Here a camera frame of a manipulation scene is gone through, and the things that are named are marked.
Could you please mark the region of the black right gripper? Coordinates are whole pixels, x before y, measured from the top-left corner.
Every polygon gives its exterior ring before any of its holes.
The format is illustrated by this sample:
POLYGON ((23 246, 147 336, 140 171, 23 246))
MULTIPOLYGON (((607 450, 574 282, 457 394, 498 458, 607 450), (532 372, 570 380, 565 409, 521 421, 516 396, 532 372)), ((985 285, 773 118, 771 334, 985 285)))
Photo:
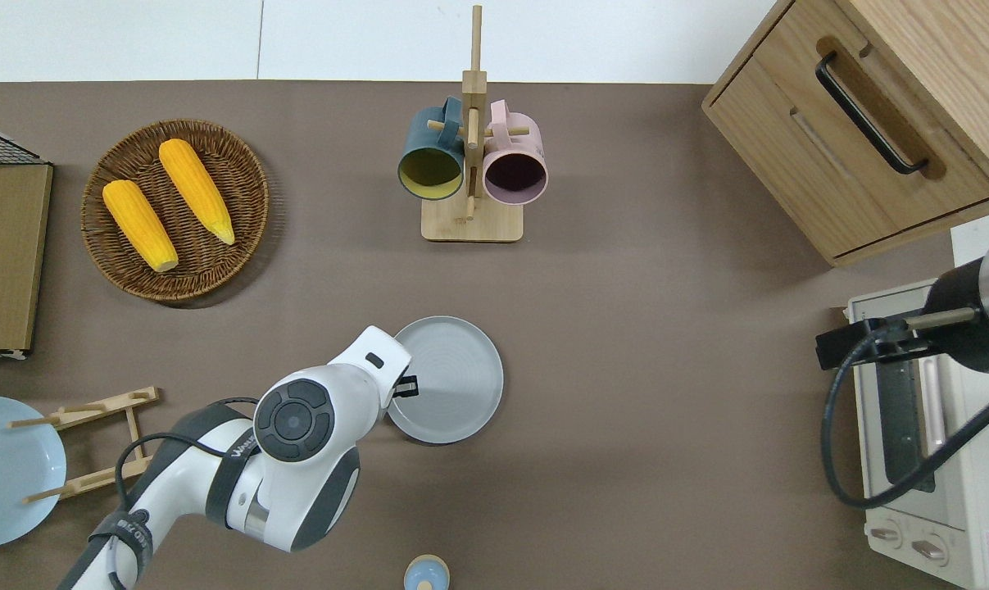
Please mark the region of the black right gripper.
MULTIPOLYGON (((891 337, 891 344, 876 343, 866 361, 893 362, 945 354, 974 372, 989 374, 989 316, 982 309, 980 271, 982 259, 945 273, 932 285, 925 305, 907 319, 969 307, 978 316, 966 324, 948 324, 910 329, 910 335, 891 337)), ((860 341, 876 329, 876 322, 853 322, 816 336, 816 355, 821 370, 838 369, 860 341)))

